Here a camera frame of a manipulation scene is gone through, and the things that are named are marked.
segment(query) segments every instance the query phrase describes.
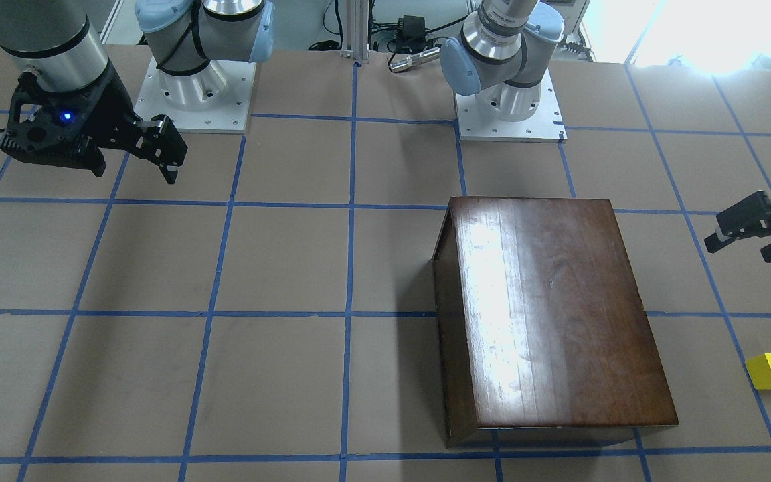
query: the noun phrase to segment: dark wooden box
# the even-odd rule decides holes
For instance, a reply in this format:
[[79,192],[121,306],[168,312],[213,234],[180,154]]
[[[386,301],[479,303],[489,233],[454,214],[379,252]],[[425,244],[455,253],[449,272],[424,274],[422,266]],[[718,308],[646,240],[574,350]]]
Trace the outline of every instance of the dark wooden box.
[[452,198],[434,276],[449,446],[493,429],[608,445],[677,424],[609,201]]

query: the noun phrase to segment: light blue joint cap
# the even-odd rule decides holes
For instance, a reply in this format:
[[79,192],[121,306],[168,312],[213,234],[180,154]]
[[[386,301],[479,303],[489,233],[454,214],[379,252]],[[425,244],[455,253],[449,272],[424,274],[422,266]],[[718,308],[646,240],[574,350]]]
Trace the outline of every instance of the light blue joint cap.
[[450,37],[444,41],[440,53],[444,79],[460,95],[474,95],[481,91],[481,79],[471,55],[459,40]]
[[272,42],[275,40],[275,30],[272,28],[272,10],[275,6],[269,0],[264,4],[260,13],[260,25],[258,34],[254,36],[252,53],[248,56],[249,62],[266,62],[272,57]]
[[193,0],[137,0],[135,18],[144,33],[154,33],[189,12]]
[[547,42],[560,42],[564,37],[564,19],[561,18],[561,13],[558,13],[556,9],[541,2],[529,15],[525,29],[538,39]]

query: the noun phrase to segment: metal cylinder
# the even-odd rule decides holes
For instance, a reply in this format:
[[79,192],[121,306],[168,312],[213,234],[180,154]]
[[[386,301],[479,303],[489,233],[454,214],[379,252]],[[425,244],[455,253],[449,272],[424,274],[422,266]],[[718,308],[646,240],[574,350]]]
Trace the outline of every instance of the metal cylinder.
[[204,9],[217,15],[234,16],[251,12],[263,0],[204,0]]
[[83,88],[109,62],[85,12],[61,0],[0,0],[0,46],[47,92]]
[[205,110],[222,103],[229,92],[228,76],[217,61],[192,76],[159,76],[165,100],[180,110]]
[[532,88],[516,88],[503,82],[482,91],[478,98],[484,111],[493,118],[517,122],[535,115],[541,103],[541,89],[539,84]]
[[462,39],[481,57],[492,61],[503,61],[519,52],[519,31],[509,36],[496,34],[484,25],[478,11],[469,13],[463,22]]
[[481,9],[501,27],[520,28],[535,9],[538,0],[484,0]]
[[68,0],[0,0],[0,46],[16,52],[54,49],[76,37],[88,16]]

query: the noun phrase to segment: black cable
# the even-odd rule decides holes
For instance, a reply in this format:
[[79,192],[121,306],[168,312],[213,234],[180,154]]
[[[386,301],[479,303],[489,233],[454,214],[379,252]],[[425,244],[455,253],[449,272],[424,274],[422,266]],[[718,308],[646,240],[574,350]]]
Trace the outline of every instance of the black cable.
[[341,44],[337,40],[321,40],[309,45],[309,51],[337,51]]
[[321,18],[321,21],[322,21],[321,23],[323,24],[323,29],[325,31],[328,31],[328,33],[331,33],[333,35],[337,35],[338,34],[337,31],[331,31],[329,30],[329,27],[327,27],[327,12],[329,11],[329,6],[331,5],[332,2],[334,2],[334,0],[331,0],[331,2],[327,3],[327,8],[323,9],[323,16]]
[[392,63],[392,60],[394,60],[395,55],[397,55],[398,52],[400,52],[400,50],[404,48],[404,45],[412,43],[413,41],[415,41],[417,39],[423,39],[423,37],[426,37],[429,34],[434,33],[434,31],[440,31],[440,30],[444,30],[444,29],[446,29],[448,27],[453,27],[453,25],[459,24],[461,21],[464,21],[466,19],[466,17],[468,17],[468,15],[465,15],[462,18],[459,18],[459,19],[455,19],[455,21],[453,21],[453,22],[441,25],[441,27],[431,28],[429,30],[425,30],[424,33],[419,33],[415,37],[411,37],[411,39],[404,40],[404,42],[401,43],[401,45],[398,45],[394,49],[394,52],[392,52],[392,56],[388,58],[388,61],[386,62],[386,64],[391,64]]
[[343,45],[343,25],[341,25],[341,14],[337,11],[337,0],[335,0],[335,19],[337,20],[337,36]]
[[[192,4],[193,9],[201,9],[201,3],[193,3]],[[193,25],[195,25],[195,22],[198,21],[198,12],[197,10],[193,10],[193,15],[189,19],[189,25],[186,25],[186,30],[183,31],[183,34],[181,34],[180,39],[177,39],[177,43],[173,47],[171,47],[171,52],[169,52],[168,55],[163,58],[162,62],[157,63],[157,68],[162,68],[163,65],[167,64],[169,60],[171,60],[172,57],[174,57],[174,54],[177,53],[177,49],[180,48],[181,45],[183,45],[183,40],[186,39],[187,36],[189,36],[189,33],[192,31]]]

